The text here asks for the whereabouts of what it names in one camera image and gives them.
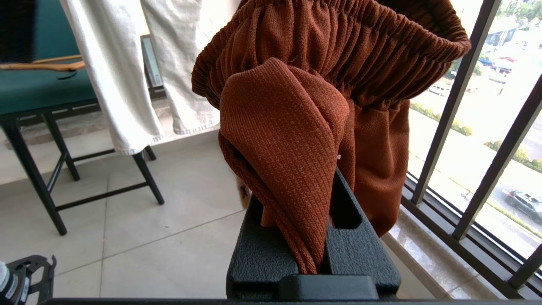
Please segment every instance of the ribbed knit fabric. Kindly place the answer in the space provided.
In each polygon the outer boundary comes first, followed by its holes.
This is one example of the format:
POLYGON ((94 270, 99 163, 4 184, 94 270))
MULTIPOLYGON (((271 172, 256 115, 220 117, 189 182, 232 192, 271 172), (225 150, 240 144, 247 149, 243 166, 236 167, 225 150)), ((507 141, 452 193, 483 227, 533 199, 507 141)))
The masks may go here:
POLYGON ((377 234, 393 226, 408 99, 470 48, 448 0, 380 2, 242 1, 192 72, 193 91, 221 110, 226 161, 302 273, 324 257, 336 166, 377 234))

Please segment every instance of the wooden stick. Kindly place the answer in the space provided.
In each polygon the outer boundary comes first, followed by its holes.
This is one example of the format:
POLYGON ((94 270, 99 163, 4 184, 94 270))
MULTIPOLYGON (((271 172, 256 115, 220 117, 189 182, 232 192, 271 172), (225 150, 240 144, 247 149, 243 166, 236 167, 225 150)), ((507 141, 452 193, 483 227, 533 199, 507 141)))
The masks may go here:
POLYGON ((53 71, 74 71, 85 67, 83 61, 72 63, 8 63, 0 65, 1 70, 53 70, 53 71))
POLYGON ((39 60, 33 61, 32 63, 48 63, 48 62, 79 59, 79 58, 82 58, 81 55, 70 55, 70 56, 63 56, 63 57, 56 57, 56 58, 39 59, 39 60))

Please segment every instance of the black metal railing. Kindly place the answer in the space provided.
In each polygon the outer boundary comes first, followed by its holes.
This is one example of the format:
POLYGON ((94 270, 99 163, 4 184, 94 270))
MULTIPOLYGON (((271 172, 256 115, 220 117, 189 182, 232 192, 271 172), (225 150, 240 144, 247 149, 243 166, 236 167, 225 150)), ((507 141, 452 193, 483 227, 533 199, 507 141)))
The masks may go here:
POLYGON ((472 49, 463 57, 458 68, 420 176, 416 178, 408 175, 401 203, 506 297, 540 299, 542 245, 539 245, 530 257, 522 257, 510 245, 503 243, 480 226, 475 219, 542 109, 542 75, 512 124, 466 210, 462 212, 455 208, 429 188, 429 180, 500 2, 484 0, 480 8, 470 38, 472 49))

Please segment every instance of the road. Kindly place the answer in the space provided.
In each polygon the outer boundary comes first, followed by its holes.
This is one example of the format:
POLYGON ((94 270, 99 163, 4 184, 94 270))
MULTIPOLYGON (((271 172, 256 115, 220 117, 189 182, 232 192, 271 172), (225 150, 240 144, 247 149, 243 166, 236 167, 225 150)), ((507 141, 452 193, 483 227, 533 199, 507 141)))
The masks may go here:
MULTIPOLYGON (((410 112, 410 160, 409 171, 419 175, 423 159, 433 139, 437 122, 416 112, 410 112)), ((495 152, 471 137, 451 131, 444 145, 429 187, 449 200, 459 210, 464 211, 468 205, 461 194, 468 190, 476 190, 487 167, 495 156, 495 152)), ((515 189, 542 185, 542 174, 534 172, 515 161, 505 170, 491 199, 504 209, 515 214, 519 219, 535 230, 542 232, 542 226, 532 221, 527 215, 517 211, 505 202, 506 194, 515 189)), ((513 222, 491 206, 486 205, 476 222, 510 245, 522 256, 528 257, 542 242, 537 236, 513 222)))
MULTIPOLYGON (((473 77, 470 80, 469 85, 475 84, 472 87, 477 87, 478 90, 464 94, 455 120, 461 125, 473 128, 471 140, 476 139, 483 144, 505 138, 542 73, 542 69, 527 64, 518 66, 516 70, 507 76, 505 85, 490 81, 487 77, 473 77)), ((435 114, 442 113, 446 101, 447 97, 429 91, 412 99, 413 103, 421 103, 424 107, 433 109, 435 114)), ((542 114, 538 115, 520 147, 527 152, 530 159, 542 158, 542 114)))

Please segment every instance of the black metal chair leg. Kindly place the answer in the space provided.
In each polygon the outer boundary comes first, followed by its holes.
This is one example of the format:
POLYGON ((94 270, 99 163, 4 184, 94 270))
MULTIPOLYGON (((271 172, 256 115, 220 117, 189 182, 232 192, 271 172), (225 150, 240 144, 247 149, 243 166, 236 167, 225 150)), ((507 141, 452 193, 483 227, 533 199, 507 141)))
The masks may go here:
POLYGON ((164 198, 162 197, 162 194, 160 194, 160 190, 158 190, 158 187, 156 186, 156 183, 154 182, 151 172, 149 171, 149 168, 147 167, 147 163, 145 162, 145 157, 143 156, 143 151, 133 155, 132 157, 134 158, 135 163, 139 167, 141 174, 143 174, 145 181, 147 181, 147 183, 149 184, 149 187, 151 188, 151 191, 154 194, 154 197, 156 197, 156 200, 158 200, 158 203, 160 205, 163 205, 164 198))
POLYGON ((152 151, 152 148, 150 146, 145 147, 145 152, 147 153, 147 157, 149 157, 149 160, 156 160, 156 155, 154 154, 154 151, 152 151))
POLYGON ((68 147, 66 146, 66 143, 64 142, 64 138, 62 138, 62 134, 60 133, 59 126, 56 124, 55 118, 53 117, 51 113, 43 113, 41 116, 43 120, 45 121, 45 124, 47 125, 49 132, 53 136, 53 139, 55 140, 56 146, 59 148, 60 153, 61 154, 66 153, 67 155, 65 162, 70 174, 72 175, 72 179, 74 181, 79 181, 81 177, 79 177, 77 168, 75 167, 75 164, 73 164, 72 156, 70 155, 68 151, 68 147))
POLYGON ((49 213, 51 220, 55 224, 56 229, 60 235, 65 235, 68 231, 66 230, 64 222, 56 210, 53 199, 47 191, 47 186, 40 175, 40 171, 38 170, 36 163, 28 150, 27 144, 25 143, 23 136, 17 127, 16 119, 3 119, 1 121, 1 125, 2 129, 4 129, 5 135, 9 139, 9 142, 11 145, 13 145, 15 154, 23 166, 24 171, 27 172, 30 182, 32 182, 34 189, 36 189, 37 195, 40 197, 40 200, 47 210, 47 213, 49 213))

